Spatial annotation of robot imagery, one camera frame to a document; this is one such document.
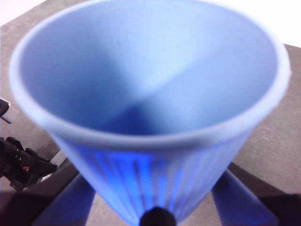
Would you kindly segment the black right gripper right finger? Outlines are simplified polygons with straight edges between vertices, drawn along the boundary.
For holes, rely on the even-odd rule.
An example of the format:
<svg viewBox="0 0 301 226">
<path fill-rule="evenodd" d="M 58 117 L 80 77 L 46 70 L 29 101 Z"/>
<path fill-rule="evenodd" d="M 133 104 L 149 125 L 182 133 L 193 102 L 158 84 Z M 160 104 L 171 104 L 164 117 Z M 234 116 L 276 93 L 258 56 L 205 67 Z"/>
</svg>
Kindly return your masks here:
<svg viewBox="0 0 301 226">
<path fill-rule="evenodd" d="M 289 194 L 231 163 L 211 190 L 223 226 L 299 226 L 301 195 Z"/>
</svg>

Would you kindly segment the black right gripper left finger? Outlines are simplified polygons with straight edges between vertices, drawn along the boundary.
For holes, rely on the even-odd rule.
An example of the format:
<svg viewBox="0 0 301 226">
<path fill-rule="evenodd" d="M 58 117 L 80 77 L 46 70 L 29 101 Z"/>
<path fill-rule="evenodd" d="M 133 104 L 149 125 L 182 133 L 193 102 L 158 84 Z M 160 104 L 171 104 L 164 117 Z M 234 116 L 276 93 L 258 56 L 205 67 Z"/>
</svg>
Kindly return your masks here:
<svg viewBox="0 0 301 226">
<path fill-rule="evenodd" d="M 84 226 L 95 190 L 71 164 L 22 192 L 0 193 L 2 226 Z"/>
</svg>

